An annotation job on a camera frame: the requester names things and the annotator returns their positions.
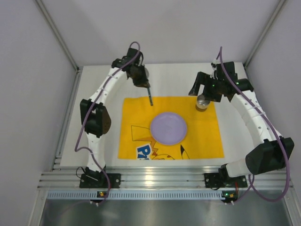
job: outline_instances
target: yellow mat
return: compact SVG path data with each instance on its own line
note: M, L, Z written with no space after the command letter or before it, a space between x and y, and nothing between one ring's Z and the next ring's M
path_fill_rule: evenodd
M195 108L196 97L126 98L122 109L120 159L181 160L223 158L222 140L214 104L206 111ZM174 112L187 123L187 135L176 145L162 145L151 136L152 119L163 112Z

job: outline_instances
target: wall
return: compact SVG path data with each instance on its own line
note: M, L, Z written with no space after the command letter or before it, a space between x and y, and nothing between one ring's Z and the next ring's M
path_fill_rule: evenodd
M0 1L0 30L0 225L23 226L75 73L32 0Z
M292 137L291 178L301 200L301 1L288 0L249 65L258 99L276 128Z
M79 65L140 42L146 63L245 61L278 0L43 0Z

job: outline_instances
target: purple plate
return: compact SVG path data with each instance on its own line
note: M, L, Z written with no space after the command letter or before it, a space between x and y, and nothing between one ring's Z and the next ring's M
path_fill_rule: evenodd
M186 136L187 125L185 120L176 113L164 112L158 114L151 122L152 137L161 144L175 145Z

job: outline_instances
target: gray floor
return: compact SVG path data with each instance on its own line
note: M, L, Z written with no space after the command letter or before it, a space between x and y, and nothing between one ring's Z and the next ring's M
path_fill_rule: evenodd
M284 201L266 202L254 192L234 206L224 206L221 201L113 200L99 207L82 202L60 215L77 202L47 200L40 226L292 225Z

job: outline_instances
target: white table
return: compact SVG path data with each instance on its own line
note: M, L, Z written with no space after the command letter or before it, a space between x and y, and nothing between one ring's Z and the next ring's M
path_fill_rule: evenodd
M111 66L84 66L77 90L75 103L71 112L71 120L67 131L61 159L62 167L86 166L88 151L74 152L76 140L81 127L79 104L82 99L88 99L100 86ZM198 72L211 73L209 63L203 64L154 64L146 65L150 73L150 85L153 96L187 96ZM242 63L235 63L238 78L246 78ZM215 103L216 114L224 158L200 160L172 161L139 161L118 159L119 136L122 105L125 97L147 96L147 90L137 88L131 79L123 84L109 105L106 105L112 120L109 132L105 135L105 161L109 167L139 167L139 166L220 166L224 163L244 158L253 150L251 136L236 109L223 97L220 103ZM83 134L79 146L87 146L87 137Z

